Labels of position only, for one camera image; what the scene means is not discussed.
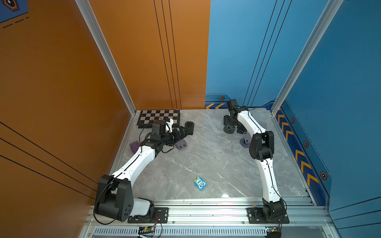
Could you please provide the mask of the dark grey round phone stand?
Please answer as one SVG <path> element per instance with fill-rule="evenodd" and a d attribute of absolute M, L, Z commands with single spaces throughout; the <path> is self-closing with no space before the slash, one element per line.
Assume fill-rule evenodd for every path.
<path fill-rule="evenodd" d="M 234 125 L 225 125 L 223 128 L 223 131 L 227 134 L 233 134 L 236 130 L 236 127 Z"/>

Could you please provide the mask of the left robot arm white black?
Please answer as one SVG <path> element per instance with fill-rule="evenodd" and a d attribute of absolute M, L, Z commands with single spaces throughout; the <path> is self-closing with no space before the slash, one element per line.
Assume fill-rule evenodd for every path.
<path fill-rule="evenodd" d="M 93 217 L 104 216 L 112 221 L 125 222 L 131 217 L 155 217 L 154 202 L 144 198 L 134 198 L 133 185 L 137 178 L 165 146 L 175 144 L 192 135 L 194 122 L 173 128 L 172 119 L 158 119 L 152 122 L 152 130 L 139 142 L 136 153 L 111 175 L 103 175 L 98 183 Z"/>

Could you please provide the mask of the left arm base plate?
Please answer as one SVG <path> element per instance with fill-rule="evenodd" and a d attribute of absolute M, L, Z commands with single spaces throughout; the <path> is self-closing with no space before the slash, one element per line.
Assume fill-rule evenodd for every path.
<path fill-rule="evenodd" d="M 161 223 L 167 224 L 169 217 L 169 208 L 168 207 L 155 207 L 154 211 L 146 216 L 130 216 L 128 218 L 129 224 L 148 224 L 148 223 Z"/>

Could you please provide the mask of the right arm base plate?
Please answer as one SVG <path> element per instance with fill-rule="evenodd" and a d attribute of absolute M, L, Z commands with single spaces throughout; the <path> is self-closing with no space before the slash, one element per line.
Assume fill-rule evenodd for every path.
<path fill-rule="evenodd" d="M 262 207 L 249 207 L 246 209 L 250 224 L 289 224 L 290 220 L 287 214 L 275 216 L 274 218 L 265 218 Z"/>

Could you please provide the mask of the black folding phone stand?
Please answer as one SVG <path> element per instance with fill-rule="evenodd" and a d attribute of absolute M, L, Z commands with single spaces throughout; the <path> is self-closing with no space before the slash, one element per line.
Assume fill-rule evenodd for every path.
<path fill-rule="evenodd" d="M 260 132 L 263 133 L 264 131 L 266 131 L 266 129 L 263 128 L 261 126 L 261 124 L 260 124 Z M 241 123 L 238 123 L 238 125 L 237 125 L 237 133 L 244 134 L 245 132 L 247 132 L 247 129 Z"/>

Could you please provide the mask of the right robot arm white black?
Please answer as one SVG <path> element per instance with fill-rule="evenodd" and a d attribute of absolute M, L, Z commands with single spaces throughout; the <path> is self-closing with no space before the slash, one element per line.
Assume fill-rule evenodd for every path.
<path fill-rule="evenodd" d="M 277 188 L 273 169 L 274 133 L 258 123 L 246 106 L 227 102 L 229 114 L 224 116 L 224 132 L 235 131 L 250 137 L 249 154 L 255 160 L 263 187 L 263 216 L 269 223 L 282 225 L 286 220 L 286 204 Z"/>

